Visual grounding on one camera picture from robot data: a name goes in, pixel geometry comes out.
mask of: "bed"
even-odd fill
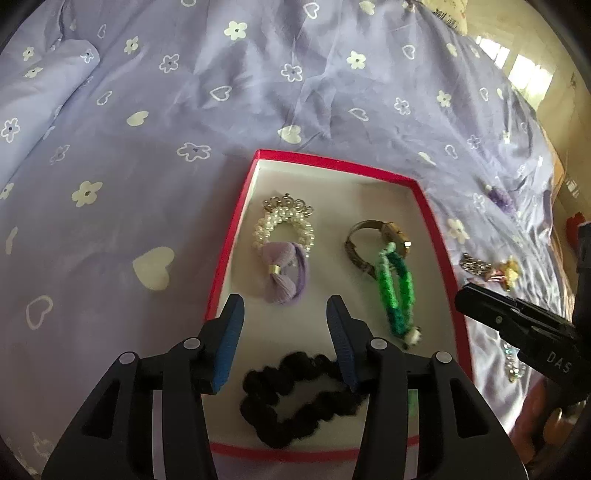
[[[0,55],[0,114],[0,434],[29,473],[121,352],[198,331],[259,148],[418,180],[454,265],[513,255],[512,294],[567,316],[535,113],[418,2],[46,0]],[[162,246],[151,288],[134,261]],[[510,431],[540,376],[509,382],[496,332],[466,322],[475,384]],[[243,478],[353,466],[215,460]]]

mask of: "heart pattern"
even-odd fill
[[[429,162],[431,165],[437,165],[433,160],[431,160],[431,157],[425,152],[419,152],[418,156],[421,157],[424,161]]]
[[[127,124],[130,127],[138,127],[140,125],[143,125],[144,120],[146,119],[147,116],[148,116],[148,112],[145,110],[143,110],[141,112],[135,112],[133,115],[131,115],[127,119]]]
[[[457,160],[456,147],[454,147],[453,145],[446,145],[445,151],[451,158]]]
[[[415,46],[411,45],[410,43],[402,47],[402,53],[404,53],[404,56],[409,60],[414,60],[414,54],[416,51],[417,49]]]
[[[103,23],[100,26],[99,31],[96,33],[96,36],[99,38],[105,38],[105,35],[107,35],[107,24]]]
[[[221,87],[214,88],[209,92],[209,95],[212,96],[214,100],[218,102],[225,102],[230,98],[230,92],[232,91],[232,87],[229,85],[223,85]]]
[[[46,301],[47,307],[45,307],[45,310],[43,310],[41,312],[38,322],[33,323],[31,321],[30,308],[32,305],[36,304],[38,301]],[[43,325],[43,320],[45,319],[45,315],[47,315],[52,310],[53,310],[53,300],[48,295],[41,295],[40,297],[37,297],[35,300],[29,302],[29,304],[27,305],[27,308],[25,309],[25,317],[27,318],[27,325],[29,326],[29,328],[31,330],[37,330],[41,325]]]
[[[109,97],[113,95],[113,90],[109,90],[106,93],[103,93],[100,97],[96,99],[97,105],[104,105],[106,102],[109,101]]]
[[[375,13],[375,5],[368,0],[363,0],[363,2],[360,2],[359,7],[368,15],[373,15]]]
[[[362,108],[352,108],[349,113],[363,122],[369,120],[368,114]]]
[[[140,255],[132,262],[135,276],[149,290],[161,291],[168,287],[168,267],[174,260],[174,251],[169,247],[156,247]]]
[[[318,18],[318,10],[320,10],[320,5],[316,2],[310,2],[309,4],[304,5],[304,12],[308,15],[308,18],[312,20],[316,20]]]
[[[287,127],[277,130],[277,135],[279,135],[282,140],[285,140],[287,143],[296,145],[301,142],[300,132],[301,127],[299,125],[288,125]]]

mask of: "green loom band bracelet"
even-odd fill
[[[410,274],[403,258],[396,253],[396,245],[390,242],[386,248],[380,251],[375,269],[379,285],[379,295],[382,305],[388,316],[388,323],[392,333],[404,343],[404,348],[414,346],[421,340],[420,327],[414,326],[413,306],[414,287],[413,277]],[[394,280],[390,271],[390,265],[394,267],[400,287],[400,300],[394,290]]]

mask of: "flower pattern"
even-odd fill
[[[95,54],[92,53],[91,49],[88,49],[84,55],[80,55],[80,58],[84,59],[84,63],[90,63],[90,61],[95,58]]]
[[[42,67],[35,67],[34,69],[31,69],[28,72],[26,72],[25,77],[28,79],[33,79],[37,76],[37,73],[39,73],[42,70]]]
[[[303,80],[301,72],[302,70],[300,66],[286,63],[283,65],[281,76],[285,77],[288,82],[301,82]]]
[[[457,57],[457,48],[455,45],[448,43],[446,44],[446,47],[449,50],[449,53],[451,53],[454,57]]]
[[[476,135],[470,135],[470,138],[468,139],[468,145],[470,146],[471,150],[475,150],[480,146],[480,137],[477,137]]]
[[[407,2],[407,0],[404,0],[404,2],[402,2],[402,8],[408,10],[411,13],[414,12],[414,4],[410,4],[409,2]]]
[[[12,143],[14,135],[21,131],[21,126],[18,124],[18,118],[11,118],[4,122],[4,128],[0,131],[0,138],[6,139],[7,143]]]
[[[447,219],[447,224],[449,225],[449,235],[452,238],[455,238],[459,244],[463,245],[466,243],[466,240],[470,239],[470,235],[466,233],[466,229],[464,228],[464,224],[462,221],[453,218]]]
[[[34,54],[35,49],[33,47],[27,47],[27,49],[22,52],[22,58],[24,58],[25,61],[28,61],[28,59],[30,59]]]
[[[450,93],[445,93],[443,90],[439,90],[439,95],[437,95],[437,101],[441,104],[441,106],[449,107],[452,105],[452,95]]]
[[[9,183],[8,185],[6,185],[3,191],[0,192],[0,200],[6,200],[13,188],[14,183]]]
[[[484,213],[486,208],[484,206],[484,195],[481,195],[479,193],[474,193],[472,195],[472,199],[474,200],[474,207],[476,207],[476,210],[478,210],[480,213]]]
[[[365,55],[357,53],[355,50],[351,50],[350,57],[347,58],[347,63],[351,65],[353,70],[365,68]]]
[[[53,449],[55,448],[55,446],[53,445],[53,442],[51,442],[49,440],[41,440],[35,432],[32,432],[32,433],[33,433],[33,448],[37,452],[37,455],[43,457],[46,461],[49,460],[49,457],[51,456],[51,453],[53,452]]]
[[[135,52],[138,47],[138,40],[139,38],[136,36],[134,38],[130,38],[129,40],[127,40],[125,42],[125,48],[123,49],[123,51],[127,54],[127,55],[131,55],[133,52]]]
[[[180,55],[178,53],[175,53],[174,55],[165,55],[160,64],[160,70],[164,73],[168,73],[178,69],[179,58]]]
[[[410,115],[410,107],[408,106],[408,102],[406,100],[402,100],[399,97],[396,97],[396,103],[394,104],[394,108],[398,110],[400,115]]]
[[[179,157],[185,157],[188,162],[199,160],[207,160],[211,155],[212,148],[209,145],[195,145],[191,142],[185,142],[181,148],[177,150]]]
[[[56,152],[49,160],[49,165],[53,165],[56,162],[62,161],[66,158],[66,152],[69,150],[69,145],[64,145],[63,147],[57,147]]]
[[[248,25],[245,22],[237,23],[234,20],[228,24],[228,28],[223,31],[223,34],[230,37],[230,40],[235,41],[239,38],[246,38],[246,29]]]
[[[83,181],[80,183],[80,188],[72,193],[72,200],[76,202],[78,208],[83,205],[90,205],[96,201],[96,192],[103,186],[101,181],[90,183]]]

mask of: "black hair tie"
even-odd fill
[[[295,439],[314,435],[320,420],[330,421],[335,415],[355,415],[365,395],[353,393],[345,386],[342,391],[319,393],[290,419],[277,419],[273,406],[279,403],[279,397],[291,394],[296,382],[316,380],[321,375],[343,382],[336,362],[324,355],[310,358],[304,352],[287,355],[279,368],[250,370],[242,383],[247,395],[240,404],[240,413],[255,428],[263,443],[277,449],[287,447]]]

